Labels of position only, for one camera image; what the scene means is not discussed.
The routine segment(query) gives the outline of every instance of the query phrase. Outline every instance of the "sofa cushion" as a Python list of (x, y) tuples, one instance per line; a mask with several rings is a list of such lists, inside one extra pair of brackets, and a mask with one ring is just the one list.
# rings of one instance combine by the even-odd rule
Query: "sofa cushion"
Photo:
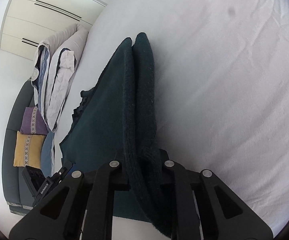
[(20, 204), (18, 167), (13, 166), (16, 141), (17, 132), (7, 129), (3, 144), (2, 182), (6, 201)]
[(31, 86), (31, 81), (28, 80), (22, 86), (19, 95), (13, 105), (12, 111), (10, 113), (9, 121), (7, 124), (7, 129), (20, 131), (22, 118), (27, 106), (30, 105), (32, 97), (34, 95), (34, 89)]
[(34, 96), (31, 99), (29, 107), (33, 107), (33, 106), (35, 106), (35, 97)]
[(31, 209), (34, 202), (34, 197), (31, 195), (30, 190), (22, 177), (22, 171), (24, 167), (19, 167), (18, 179), (19, 179), (19, 194), (20, 202), (26, 209)]

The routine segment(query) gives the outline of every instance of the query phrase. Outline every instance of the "dark spot on sheet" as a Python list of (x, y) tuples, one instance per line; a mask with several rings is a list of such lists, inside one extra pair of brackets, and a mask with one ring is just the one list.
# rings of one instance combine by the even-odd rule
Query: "dark spot on sheet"
[(236, 15), (236, 11), (235, 11), (233, 6), (228, 8), (228, 14), (229, 14), (229, 16), (235, 16)]

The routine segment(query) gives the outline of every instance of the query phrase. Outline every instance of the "gray sofa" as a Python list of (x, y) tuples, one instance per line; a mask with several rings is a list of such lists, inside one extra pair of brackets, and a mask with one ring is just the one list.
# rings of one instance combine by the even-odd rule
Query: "gray sofa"
[(25, 216), (31, 209), (32, 197), (25, 180), (22, 177), (23, 167), (14, 167), (14, 153), (17, 141), (17, 131), (20, 131), (22, 117), (26, 107), (34, 106), (34, 90), (31, 80), (25, 82), (13, 105), (3, 145), (2, 183), (3, 194), (9, 205), (10, 212)]

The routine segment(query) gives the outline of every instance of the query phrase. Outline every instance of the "purple cushion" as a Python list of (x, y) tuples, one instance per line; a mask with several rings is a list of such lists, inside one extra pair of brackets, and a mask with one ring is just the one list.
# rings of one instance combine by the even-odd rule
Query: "purple cushion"
[(26, 107), (20, 132), (22, 134), (48, 134), (46, 124), (36, 106)]

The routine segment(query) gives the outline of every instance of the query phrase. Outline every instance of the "bed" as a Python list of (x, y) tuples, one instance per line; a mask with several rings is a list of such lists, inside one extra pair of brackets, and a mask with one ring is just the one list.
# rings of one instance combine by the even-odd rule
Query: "bed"
[[(53, 172), (80, 92), (140, 32), (155, 60), (158, 146), (187, 169), (214, 171), (278, 235), (289, 221), (289, 0), (113, 0), (89, 32)], [(114, 218), (113, 230), (165, 239), (140, 221)]]

